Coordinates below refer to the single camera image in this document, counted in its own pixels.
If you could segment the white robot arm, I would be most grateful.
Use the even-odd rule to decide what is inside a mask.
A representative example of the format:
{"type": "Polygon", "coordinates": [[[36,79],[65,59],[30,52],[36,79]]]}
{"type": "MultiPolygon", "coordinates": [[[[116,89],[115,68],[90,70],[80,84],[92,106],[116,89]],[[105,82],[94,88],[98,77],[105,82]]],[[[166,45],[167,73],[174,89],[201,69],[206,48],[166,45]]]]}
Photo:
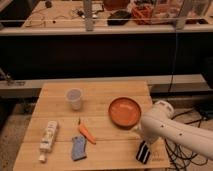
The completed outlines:
{"type": "Polygon", "coordinates": [[[166,101],[159,100],[142,115],[136,130],[150,144],[159,137],[168,138],[213,160],[213,131],[174,121],[173,115],[173,106],[166,101]]]}

